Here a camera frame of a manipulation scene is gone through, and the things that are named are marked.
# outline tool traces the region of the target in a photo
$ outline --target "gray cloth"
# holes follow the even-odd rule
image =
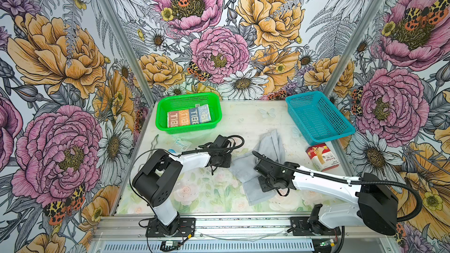
[[[277,130],[261,135],[260,142],[253,150],[267,156],[271,160],[284,163],[284,148]],[[277,193],[275,190],[262,192],[258,182],[260,173],[253,169],[256,162],[256,156],[250,151],[235,158],[229,168],[229,171],[242,182],[250,206],[266,201]]]

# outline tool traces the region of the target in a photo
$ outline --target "purple flower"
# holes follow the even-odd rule
[[[14,138],[22,129],[22,116],[8,99],[0,97],[0,171],[13,154]]]
[[[221,20],[223,0],[192,0],[186,7],[179,7],[172,0],[154,1],[154,9],[161,12],[163,20],[178,35],[204,31]]]
[[[409,248],[408,252],[433,253],[433,245],[431,245],[427,239],[422,237],[422,234],[418,229],[406,223],[403,224],[403,227],[405,228],[405,239]]]
[[[11,35],[7,33],[4,27],[0,27],[0,50],[6,51],[9,37],[11,37]]]
[[[376,51],[383,60],[414,71],[427,69],[450,52],[450,16],[435,25],[426,23],[415,30],[405,29],[408,8],[424,9],[436,0],[399,0],[384,18],[381,42]]]
[[[405,145],[427,121],[430,108],[423,97],[419,77],[407,69],[376,70],[363,87],[363,114],[356,124],[361,132],[368,130],[385,138],[388,146]]]
[[[17,140],[20,169],[11,181],[13,194],[37,199],[45,206],[64,201],[82,184],[91,190],[100,176],[95,166],[102,135],[97,120],[75,105],[30,121]]]
[[[5,10],[13,17],[16,15],[25,16],[30,13],[35,16],[41,7],[34,3],[34,0],[0,0],[0,9]]]
[[[243,71],[248,66],[250,53],[247,42],[226,28],[209,28],[190,46],[192,61],[200,70],[210,73],[215,83],[222,83],[224,77],[238,70]]]

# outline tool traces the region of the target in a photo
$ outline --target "red and white box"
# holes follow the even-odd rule
[[[310,146],[307,154],[317,171],[326,171],[339,166],[339,160],[325,143]]]

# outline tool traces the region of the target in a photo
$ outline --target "blue basket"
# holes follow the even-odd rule
[[[286,98],[288,112],[310,145],[317,145],[355,133],[352,124],[320,91]]]

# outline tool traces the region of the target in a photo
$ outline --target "plastic mesh basket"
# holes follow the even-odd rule
[[[210,122],[171,128],[167,127],[167,113],[169,111],[191,109],[198,104],[208,105],[209,113],[211,115]],[[219,97],[214,93],[198,93],[167,97],[158,103],[158,108],[156,110],[156,127],[169,134],[212,129],[217,126],[217,123],[219,123],[221,119],[221,104]]]
[[[288,112],[310,145],[317,145],[355,133],[352,124],[320,91],[286,98]]]

